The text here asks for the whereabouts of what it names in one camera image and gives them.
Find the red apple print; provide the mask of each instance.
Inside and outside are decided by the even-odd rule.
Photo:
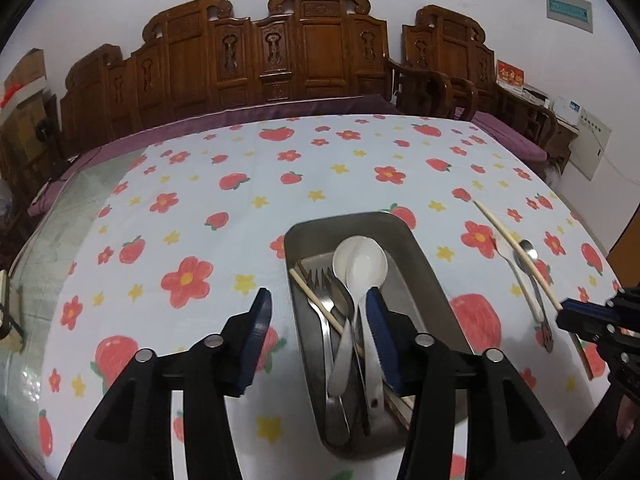
[[[40,410],[38,414],[38,434],[40,435],[40,449],[44,456],[51,456],[53,452],[53,434],[47,420],[46,410]]]
[[[120,255],[118,258],[123,264],[132,264],[135,262],[142,254],[142,251],[145,249],[145,241],[142,237],[137,236],[131,242],[126,242],[122,246],[122,250],[120,251]]]
[[[178,412],[178,416],[174,418],[174,433],[180,442],[184,442],[184,415],[182,412]]]
[[[100,209],[100,212],[98,213],[98,218],[104,218],[110,212],[111,212],[111,206],[107,205],[107,206],[103,207],[102,209]]]
[[[221,227],[224,227],[228,221],[229,221],[228,213],[225,213],[225,212],[215,213],[207,218],[206,222],[204,222],[204,225],[211,227],[212,231],[217,231]]]
[[[536,200],[538,200],[538,202],[540,202],[540,205],[542,207],[545,207],[547,209],[553,209],[553,205],[551,205],[551,202],[549,202],[548,198],[546,196],[542,196],[540,195],[540,193],[538,193],[536,195]]]
[[[451,165],[444,160],[440,160],[439,158],[428,158],[426,161],[434,170],[436,171],[450,171]]]
[[[423,135],[428,135],[430,137],[439,137],[442,135],[442,132],[435,128],[434,126],[429,126],[428,124],[412,124],[414,130]]]
[[[275,129],[265,128],[258,135],[264,140],[280,141],[289,139],[293,135],[293,130],[284,126]]]
[[[294,173],[293,171],[289,171],[289,173],[285,173],[280,177],[280,181],[283,184],[295,184],[302,180],[302,175],[299,173]]]
[[[602,377],[606,370],[606,363],[598,354],[598,347],[594,343],[583,343],[583,348],[593,376]]]
[[[582,251],[582,256],[587,261],[587,265],[596,269],[598,274],[602,276],[602,260],[600,256],[598,256],[596,249],[589,244],[582,244],[580,250]]]
[[[466,189],[463,189],[461,187],[457,187],[456,189],[454,189],[451,194],[456,197],[459,198],[460,200],[464,200],[465,202],[470,202],[471,201],[471,195],[469,195],[469,193],[467,192]]]
[[[476,354],[500,348],[502,327],[494,308],[480,294],[463,294],[450,301],[466,340]]]
[[[137,351],[138,343],[124,335],[112,335],[100,341],[90,367],[102,379],[103,394],[111,387]]]
[[[231,173],[227,176],[224,176],[220,179],[218,185],[222,190],[229,189],[238,189],[240,184],[244,184],[245,182],[249,182],[251,179],[246,176],[244,173]]]
[[[409,226],[409,229],[415,228],[415,216],[410,209],[403,206],[398,206],[398,204],[392,204],[389,209],[383,209],[382,211],[387,211],[392,215],[397,216]]]

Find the table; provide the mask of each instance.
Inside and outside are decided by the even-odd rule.
[[[245,478],[394,478],[401,453],[333,456],[312,415],[284,266],[297,222],[389,210],[413,229],[472,348],[500,346],[566,440],[607,388],[589,383],[568,336],[537,342],[515,278],[497,257],[483,202],[531,240],[558,296],[597,303],[617,287],[593,241],[550,189],[470,123],[407,116],[290,118],[150,146],[105,200],[69,270],[50,328],[39,407],[56,475],[82,425],[137,348],[180,351],[273,295],[254,384],[227,409]],[[546,305],[549,314],[551,307]],[[185,478],[180,395],[172,400],[177,478]],[[456,428],[460,476],[466,422]]]

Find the cardboard box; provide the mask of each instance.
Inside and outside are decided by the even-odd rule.
[[[24,86],[38,78],[46,76],[44,51],[39,48],[32,48],[24,55],[4,80],[4,91],[6,92],[13,85]]]

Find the utensil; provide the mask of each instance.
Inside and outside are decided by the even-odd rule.
[[[313,289],[318,296],[318,300],[322,306],[331,312],[334,302],[322,288],[318,281],[318,270],[316,270],[313,281],[311,280],[311,272],[308,274],[309,279],[307,285]],[[331,332],[329,329],[329,321],[322,314],[320,309],[315,306],[314,302],[307,298],[309,305],[318,314],[320,318],[320,327],[322,329],[322,350],[324,352],[324,431],[326,441],[332,446],[344,446],[350,439],[351,433],[347,416],[344,413],[344,406],[340,397],[332,397],[328,393],[329,377],[334,368],[334,351],[331,345]]]
[[[545,291],[545,294],[551,301],[551,304],[554,306],[554,309],[557,312],[560,312],[562,310],[562,305],[560,305],[558,298],[556,297],[554,292],[551,290],[551,288],[548,286],[548,283],[546,282],[542,274],[540,274],[540,271],[538,270],[538,268],[533,264],[531,259],[527,256],[527,253],[525,253],[522,247],[518,245],[516,240],[514,240],[513,236],[511,236],[511,233],[502,224],[502,222],[500,222],[485,206],[479,203],[478,200],[473,200],[473,202],[474,204],[476,204],[476,207],[482,212],[482,214],[488,219],[488,221],[491,222],[491,224],[496,229],[498,229],[498,231],[502,236],[504,236],[505,240],[508,241],[509,245],[513,248],[513,250],[516,251],[516,254],[520,256],[523,263],[526,264],[526,266],[531,271],[533,277],[542,287],[542,290]],[[587,378],[590,381],[593,380],[593,372],[591,371],[591,366],[589,364],[589,361],[587,360],[587,355],[584,353],[584,348],[582,348],[582,345],[580,344],[580,340],[578,339],[578,336],[573,333],[570,333],[569,336],[571,337],[571,341],[574,344],[575,350],[578,352],[578,355],[580,356],[580,361],[582,362],[582,367],[584,368],[584,371],[587,374]]]
[[[531,259],[533,264],[535,265],[538,260],[538,252],[533,248],[533,245],[529,240],[521,240],[519,243],[520,247],[527,253],[527,256]],[[533,293],[536,295],[536,301],[540,306],[540,310],[542,311],[543,320],[540,323],[540,330],[542,330],[542,342],[545,346],[547,352],[551,354],[554,350],[554,335],[551,332],[551,326],[549,325],[549,320],[546,318],[545,305],[542,301],[542,296],[540,295],[540,290],[536,285],[536,280],[533,275],[529,272],[529,267],[522,261],[522,258],[518,253],[514,251],[514,256],[518,267],[529,277],[531,281],[531,287],[533,288]]]

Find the chopstick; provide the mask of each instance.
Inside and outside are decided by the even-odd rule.
[[[560,312],[562,310],[562,305],[560,305],[560,302],[558,301],[558,297],[551,290],[551,287],[548,286],[546,280],[544,279],[542,274],[540,274],[540,271],[538,270],[538,268],[533,264],[533,262],[531,261],[531,258],[529,258],[529,255],[522,249],[522,247],[520,247],[520,245],[513,238],[513,236],[511,236],[511,233],[502,224],[502,222],[500,222],[484,205],[479,203],[478,200],[473,200],[473,202],[474,204],[476,204],[476,207],[482,212],[482,214],[486,216],[488,221],[494,225],[494,227],[498,230],[498,232],[502,236],[504,236],[505,240],[509,242],[509,245],[513,248],[513,250],[516,251],[516,253],[518,253],[518,256],[522,259],[522,261],[526,264],[526,266],[529,267],[529,270],[533,274],[533,277],[536,279],[536,281],[540,284],[540,287],[542,287],[542,290],[545,291],[546,296],[551,301],[551,304],[554,306],[554,309],[556,310],[556,312]],[[582,361],[582,367],[584,368],[584,371],[587,373],[587,378],[591,381],[593,379],[593,372],[591,371],[591,365],[589,364],[587,355],[584,353],[584,348],[582,348],[582,345],[580,344],[580,340],[578,339],[577,335],[575,335],[574,333],[571,333],[570,336],[571,336],[571,341],[574,343],[575,350],[578,352],[578,355],[580,356],[580,361]]]

